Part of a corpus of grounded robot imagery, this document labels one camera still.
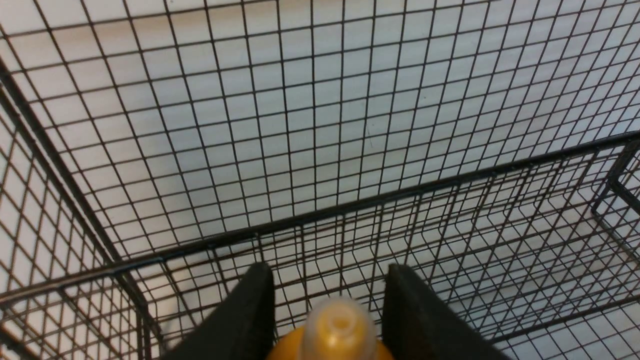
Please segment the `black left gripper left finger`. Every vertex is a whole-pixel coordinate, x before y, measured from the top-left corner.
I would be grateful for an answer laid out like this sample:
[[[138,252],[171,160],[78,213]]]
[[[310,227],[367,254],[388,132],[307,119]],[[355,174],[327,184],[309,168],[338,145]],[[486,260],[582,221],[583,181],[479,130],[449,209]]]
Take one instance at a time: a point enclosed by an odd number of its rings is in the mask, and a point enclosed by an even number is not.
[[[256,262],[213,312],[161,358],[265,360],[274,342],[274,276],[265,262]]]

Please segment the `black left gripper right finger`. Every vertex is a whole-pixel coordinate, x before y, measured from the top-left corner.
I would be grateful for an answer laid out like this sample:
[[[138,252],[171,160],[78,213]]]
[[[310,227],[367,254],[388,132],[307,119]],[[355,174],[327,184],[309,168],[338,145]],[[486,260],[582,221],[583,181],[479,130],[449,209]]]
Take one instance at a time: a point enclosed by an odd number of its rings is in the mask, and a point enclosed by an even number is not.
[[[385,277],[382,343],[396,360],[507,360],[404,264]]]

